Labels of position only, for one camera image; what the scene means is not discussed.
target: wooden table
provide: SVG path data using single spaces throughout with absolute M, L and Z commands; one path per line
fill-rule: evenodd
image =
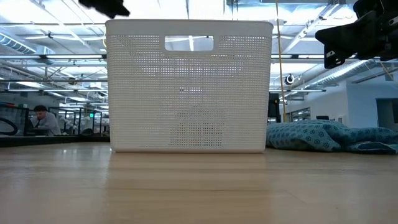
M 0 150 L 0 223 L 397 223 L 398 157 Z

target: wall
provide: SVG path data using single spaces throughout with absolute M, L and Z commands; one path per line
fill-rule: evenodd
M 349 125 L 352 128 L 378 127 L 376 99 L 398 98 L 396 88 L 392 85 L 347 85 Z
M 291 101 L 286 106 L 286 113 L 311 109 L 311 119 L 316 116 L 327 115 L 330 119 L 343 118 L 343 124 L 348 124 L 348 104 L 346 94 L 346 82 L 339 83 L 338 86 L 325 88 L 324 93 L 309 93 L 304 101 Z

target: ceiling pipe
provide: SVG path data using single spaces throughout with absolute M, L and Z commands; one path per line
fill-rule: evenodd
M 291 87 L 291 89 L 294 89 L 294 88 L 298 87 L 299 85 L 301 85 L 301 83 L 306 83 L 306 82 L 312 80 L 313 78 L 316 78 L 317 76 L 319 76 L 319 74 L 322 74 L 326 71 L 327 71 L 327 69 L 325 69 L 323 64 L 315 65 L 314 67 L 303 72 L 301 75 L 296 76 L 296 78 L 298 78 L 297 81 L 294 82 L 290 87 Z
M 296 90 L 308 90 L 308 89 L 316 89 L 319 87 L 326 87 L 332 84 L 337 84 L 347 78 L 353 77 L 361 72 L 364 72 L 368 69 L 372 69 L 378 65 L 378 62 L 374 59 L 370 60 L 359 60 L 353 62 L 351 64 L 344 64 L 342 66 L 332 68 L 327 70 L 326 72 L 318 75 L 316 80 L 310 80 L 309 83 L 300 85 L 296 88 Z M 286 96 L 292 96 L 297 94 L 296 91 L 292 90 L 291 93 L 288 93 Z
M 16 40 L 16 38 L 12 38 L 9 34 L 5 34 L 0 32 L 0 44 L 9 48 L 12 48 L 22 54 L 34 54 L 36 53 L 36 49 L 29 47 L 22 42 Z
M 77 34 L 75 34 L 69 27 L 67 27 L 61 20 L 59 20 L 55 15 L 53 15 L 50 11 L 45 9 L 45 6 L 39 2 L 37 2 L 36 0 L 30 0 L 31 3 L 33 3 L 35 6 L 37 6 L 39 9 L 43 10 L 44 12 L 46 12 L 48 15 L 50 15 L 51 17 L 53 17 L 56 22 L 63 27 L 64 29 L 66 29 L 68 31 L 68 33 L 70 33 L 74 38 L 78 39 L 85 47 L 87 47 L 88 49 L 92 50 L 94 53 L 98 53 L 96 49 L 92 48 L 90 46 L 89 43 L 87 43 L 85 40 L 82 40 Z
M 340 5 L 337 4 L 329 4 L 327 5 L 321 13 L 319 13 L 318 17 L 313 20 L 312 22 L 308 22 L 306 26 L 292 39 L 292 41 L 289 42 L 288 46 L 284 47 L 282 49 L 282 53 L 286 54 L 288 51 L 292 50 L 294 46 L 300 42 L 300 40 L 304 39 L 305 36 L 311 30 L 314 30 L 314 28 L 322 21 L 324 20 L 327 16 L 329 16 L 337 7 L 341 7 Z
M 38 73 L 31 72 L 31 71 L 26 70 L 26 69 L 24 69 L 22 67 L 10 64 L 10 63 L 8 63 L 8 62 L 6 62 L 4 60 L 0 60 L 0 65 L 4 65 L 3 68 L 7 68 L 8 67 L 8 69 L 11 72 L 14 72 L 14 73 L 22 74 L 22 75 L 25 75 L 27 77 L 36 77 L 36 78 L 43 79 L 43 76 L 39 75 Z M 56 81 L 64 82 L 64 83 L 65 82 L 71 82 L 71 80 L 56 80 Z M 12 79 L 6 80 L 6 79 L 1 79 L 0 78 L 0 83 L 18 83 L 18 82 L 51 83 L 51 85 L 53 85 L 55 87 L 64 88 L 65 89 L 65 85 L 57 85 L 56 82 L 53 81 L 53 80 L 12 80 Z

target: perforated basket wall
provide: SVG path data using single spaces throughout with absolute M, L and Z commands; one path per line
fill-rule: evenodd
M 106 29 L 114 150 L 265 149 L 270 23 L 113 20 Z M 168 51 L 165 35 L 211 35 L 214 47 Z

